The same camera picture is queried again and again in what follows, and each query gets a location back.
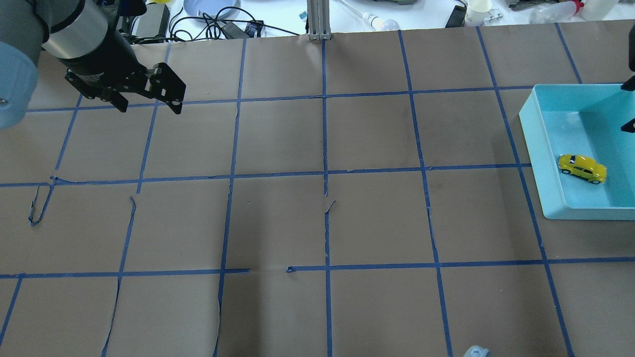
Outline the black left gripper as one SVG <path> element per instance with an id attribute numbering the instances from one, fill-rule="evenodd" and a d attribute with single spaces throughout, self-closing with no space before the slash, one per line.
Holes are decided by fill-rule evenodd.
<path id="1" fill-rule="evenodd" d="M 186 84 L 165 62 L 146 68 L 137 61 L 134 50 L 115 29 L 108 29 L 102 43 L 89 54 L 59 59 L 76 79 L 70 83 L 87 99 L 99 97 L 121 113 L 129 101 L 119 90 L 159 100 L 180 115 Z"/>

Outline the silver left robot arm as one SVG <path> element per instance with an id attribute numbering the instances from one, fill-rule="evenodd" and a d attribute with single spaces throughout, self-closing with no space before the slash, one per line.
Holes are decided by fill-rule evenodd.
<path id="1" fill-rule="evenodd" d="M 168 66 L 147 68 L 118 31 L 121 17 L 147 11 L 143 0 L 3 0 L 0 3 L 0 125 L 18 124 L 38 84 L 41 50 L 65 65 L 84 98 L 124 113 L 125 93 L 159 100 L 179 115 L 186 84 Z"/>

